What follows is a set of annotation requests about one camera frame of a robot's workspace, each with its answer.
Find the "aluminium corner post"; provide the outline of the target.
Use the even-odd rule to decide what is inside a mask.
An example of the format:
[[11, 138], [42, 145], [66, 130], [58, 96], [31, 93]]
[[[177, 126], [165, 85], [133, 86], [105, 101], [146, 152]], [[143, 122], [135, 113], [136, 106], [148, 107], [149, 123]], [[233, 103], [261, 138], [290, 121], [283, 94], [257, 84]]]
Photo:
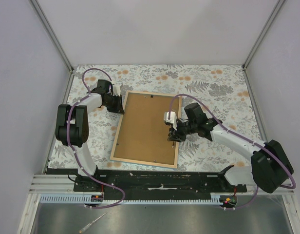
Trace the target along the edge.
[[275, 22], [278, 14], [280, 13], [280, 11], [282, 10], [282, 8], [284, 7], [284, 5], [286, 4], [286, 0], [278, 0], [275, 4], [275, 6], [273, 7], [269, 17], [267, 18], [265, 24], [262, 27], [262, 30], [260, 31], [257, 39], [254, 42], [254, 45], [252, 46], [249, 54], [247, 55], [242, 68], [245, 71], [248, 66], [250, 65], [252, 59], [254, 58], [257, 50], [259, 49], [261, 43], [263, 42], [264, 38], [266, 37], [268, 31], [270, 30], [271, 26], [273, 25], [273, 23]]
[[48, 36], [50, 37], [53, 45], [55, 46], [56, 50], [59, 52], [61, 59], [63, 60], [65, 66], [69, 70], [70, 73], [74, 71], [74, 67], [72, 66], [70, 60], [68, 59], [59, 39], [57, 38], [55, 31], [53, 30], [51, 24], [49, 23], [46, 14], [44, 13], [42, 7], [40, 6], [38, 0], [29, 0], [30, 4], [32, 5], [34, 11], [36, 12], [40, 22], [42, 23], [44, 29], [46, 30]]

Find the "aluminium rail bar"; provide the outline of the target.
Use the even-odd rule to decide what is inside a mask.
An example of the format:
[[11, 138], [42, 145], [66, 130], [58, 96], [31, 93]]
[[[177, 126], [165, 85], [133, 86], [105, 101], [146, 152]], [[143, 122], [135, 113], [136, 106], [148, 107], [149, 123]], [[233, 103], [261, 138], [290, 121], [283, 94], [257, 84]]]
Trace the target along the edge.
[[29, 193], [32, 194], [70, 194], [74, 182], [67, 175], [34, 175]]

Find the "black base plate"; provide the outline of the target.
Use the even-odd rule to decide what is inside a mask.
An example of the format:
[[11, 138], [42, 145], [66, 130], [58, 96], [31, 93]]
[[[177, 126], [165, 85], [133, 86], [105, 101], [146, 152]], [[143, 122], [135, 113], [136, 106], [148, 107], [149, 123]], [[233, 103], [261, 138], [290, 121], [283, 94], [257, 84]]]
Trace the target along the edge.
[[102, 184], [76, 169], [49, 169], [47, 174], [76, 176], [72, 179], [75, 192], [103, 192], [106, 200], [206, 200], [211, 193], [247, 191], [245, 185], [230, 185], [223, 173], [98, 170], [93, 177]]

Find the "right aluminium corner post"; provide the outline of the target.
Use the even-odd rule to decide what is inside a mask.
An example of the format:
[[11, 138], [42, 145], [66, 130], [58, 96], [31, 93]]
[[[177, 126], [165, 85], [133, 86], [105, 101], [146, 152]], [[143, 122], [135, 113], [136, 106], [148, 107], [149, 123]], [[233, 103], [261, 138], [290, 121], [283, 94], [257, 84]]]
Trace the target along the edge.
[[261, 43], [263, 42], [264, 38], [266, 37], [268, 31], [270, 30], [271, 26], [273, 25], [273, 23], [275, 22], [278, 14], [280, 13], [280, 11], [282, 10], [282, 8], [284, 7], [284, 5], [286, 4], [286, 0], [278, 0], [275, 4], [275, 6], [273, 7], [269, 17], [267, 18], [265, 24], [262, 27], [262, 30], [260, 31], [257, 39], [254, 42], [254, 45], [252, 46], [249, 54], [247, 55], [242, 68], [245, 71], [248, 66], [250, 65], [252, 59], [254, 58], [257, 50], [259, 49]]

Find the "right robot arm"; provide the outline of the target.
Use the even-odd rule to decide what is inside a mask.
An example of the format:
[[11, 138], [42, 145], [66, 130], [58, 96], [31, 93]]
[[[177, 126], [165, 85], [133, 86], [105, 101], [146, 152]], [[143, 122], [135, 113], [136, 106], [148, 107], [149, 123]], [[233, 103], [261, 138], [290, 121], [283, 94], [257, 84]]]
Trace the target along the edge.
[[187, 136], [197, 134], [209, 141], [222, 144], [250, 161], [250, 166], [228, 166], [217, 179], [223, 192], [237, 185], [257, 185], [266, 193], [279, 187], [294, 189], [284, 183], [291, 179], [294, 170], [281, 144], [275, 140], [264, 142], [252, 140], [224, 126], [215, 117], [208, 118], [198, 103], [185, 107], [186, 119], [177, 117], [174, 111], [164, 113], [164, 122], [170, 126], [168, 141], [184, 142]]

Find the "blue picture frame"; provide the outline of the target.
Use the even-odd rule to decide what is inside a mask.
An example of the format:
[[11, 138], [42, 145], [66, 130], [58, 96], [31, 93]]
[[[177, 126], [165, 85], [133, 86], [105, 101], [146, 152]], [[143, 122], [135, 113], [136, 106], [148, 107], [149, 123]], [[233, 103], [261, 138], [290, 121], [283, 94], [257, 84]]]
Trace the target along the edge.
[[181, 116], [182, 100], [173, 94], [127, 91], [110, 159], [164, 168], [177, 168], [179, 144], [168, 141], [164, 113]]

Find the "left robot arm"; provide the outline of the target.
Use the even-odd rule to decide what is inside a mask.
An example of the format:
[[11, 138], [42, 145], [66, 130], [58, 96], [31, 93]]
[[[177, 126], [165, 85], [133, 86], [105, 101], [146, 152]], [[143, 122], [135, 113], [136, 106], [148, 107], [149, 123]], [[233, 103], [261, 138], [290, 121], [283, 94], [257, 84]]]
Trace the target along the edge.
[[120, 85], [108, 80], [98, 80], [97, 87], [75, 104], [58, 106], [55, 136], [64, 146], [70, 147], [78, 167], [78, 174], [87, 176], [84, 182], [90, 191], [101, 187], [101, 179], [94, 174], [97, 166], [91, 156], [87, 140], [89, 137], [88, 114], [100, 107], [111, 113], [123, 115], [123, 96]]

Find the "left aluminium corner post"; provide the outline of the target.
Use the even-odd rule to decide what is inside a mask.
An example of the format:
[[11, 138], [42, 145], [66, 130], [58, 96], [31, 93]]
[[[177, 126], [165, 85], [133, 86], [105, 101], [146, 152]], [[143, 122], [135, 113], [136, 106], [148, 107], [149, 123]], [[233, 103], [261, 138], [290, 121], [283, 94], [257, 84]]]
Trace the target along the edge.
[[69, 70], [70, 73], [74, 71], [74, 67], [72, 66], [70, 60], [68, 59], [59, 39], [57, 38], [55, 31], [53, 30], [51, 24], [49, 23], [46, 14], [44, 13], [42, 7], [40, 6], [38, 0], [29, 0], [30, 4], [32, 5], [34, 11], [36, 12], [40, 22], [42, 23], [44, 29], [46, 30], [48, 36], [50, 37], [53, 45], [55, 46], [56, 50], [59, 52], [61, 59], [63, 60], [65, 66]]

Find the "clear handled screwdriver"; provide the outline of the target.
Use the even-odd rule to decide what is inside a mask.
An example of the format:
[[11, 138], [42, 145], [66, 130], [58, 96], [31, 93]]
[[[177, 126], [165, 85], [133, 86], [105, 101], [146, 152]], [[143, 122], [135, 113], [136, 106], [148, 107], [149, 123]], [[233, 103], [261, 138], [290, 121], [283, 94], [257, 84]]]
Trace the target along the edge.
[[94, 225], [98, 220], [100, 220], [106, 214], [107, 214], [107, 212], [105, 212], [104, 214], [102, 214], [101, 216], [99, 216], [98, 218], [96, 218], [95, 220], [93, 220], [92, 222], [88, 223], [85, 227], [83, 227], [82, 229], [79, 230], [79, 233], [82, 234], [85, 231], [87, 231], [92, 225]]

